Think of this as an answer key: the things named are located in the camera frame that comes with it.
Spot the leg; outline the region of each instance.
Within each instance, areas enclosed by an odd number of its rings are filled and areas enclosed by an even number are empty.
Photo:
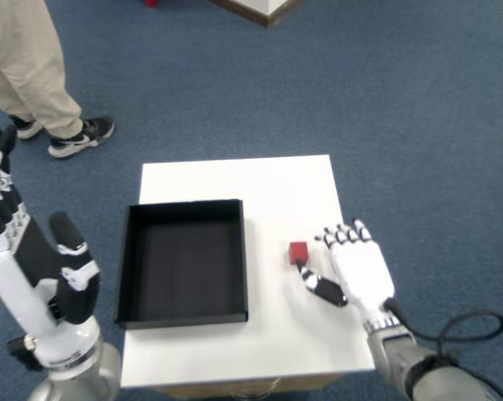
[[[64,56],[43,0],[0,0],[0,71],[52,136],[80,132],[81,109],[66,92]]]
[[[34,117],[25,103],[19,98],[12,85],[0,70],[0,109],[6,114],[15,115],[24,121],[33,121]]]

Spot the cord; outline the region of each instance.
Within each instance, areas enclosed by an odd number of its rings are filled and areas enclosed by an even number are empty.
[[[495,338],[502,334],[503,332],[503,316],[495,311],[491,311],[490,309],[477,309],[472,312],[462,313],[457,317],[453,317],[450,319],[441,329],[437,336],[430,336],[428,334],[421,333],[414,328],[412,328],[408,322],[407,318],[400,309],[399,304],[396,302],[394,298],[388,298],[384,302],[384,308],[386,310],[391,311],[408,330],[410,330],[413,335],[418,338],[422,338],[423,340],[430,341],[432,343],[436,343],[437,345],[437,355],[439,358],[443,358],[447,360],[452,365],[457,368],[463,369],[465,372],[470,374],[473,378],[477,378],[481,382],[484,382],[489,387],[491,387],[497,394],[499,394],[503,399],[503,389],[490,378],[484,376],[481,373],[478,373],[474,370],[470,370],[463,366],[460,366],[458,358],[452,352],[444,352],[443,345],[446,343],[478,343],[480,341],[486,341],[492,338]],[[499,326],[492,330],[491,332],[478,334],[474,336],[447,336],[447,333],[452,329],[452,327],[458,325],[461,322],[465,322],[474,317],[494,317],[498,320]]]

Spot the red block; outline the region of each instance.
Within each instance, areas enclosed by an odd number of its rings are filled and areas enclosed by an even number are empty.
[[[307,251],[306,242],[291,242],[288,248],[288,257],[291,260],[291,265],[295,265],[297,260],[307,263],[309,260],[309,252]]]

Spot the sneaker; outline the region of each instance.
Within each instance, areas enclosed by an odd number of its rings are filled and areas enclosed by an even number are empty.
[[[43,129],[43,125],[41,125],[38,121],[24,121],[15,115],[9,115],[10,119],[14,123],[16,130],[18,131],[18,138],[21,140],[28,140],[29,138],[34,137],[38,132]]]
[[[86,148],[94,148],[108,139],[114,131],[114,121],[110,117],[99,119],[85,119],[81,132],[66,140],[51,137],[48,152],[52,157],[62,159],[75,155]]]

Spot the open box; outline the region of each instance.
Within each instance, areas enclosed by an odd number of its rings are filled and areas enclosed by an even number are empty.
[[[122,252],[121,327],[247,321],[241,200],[130,206]]]

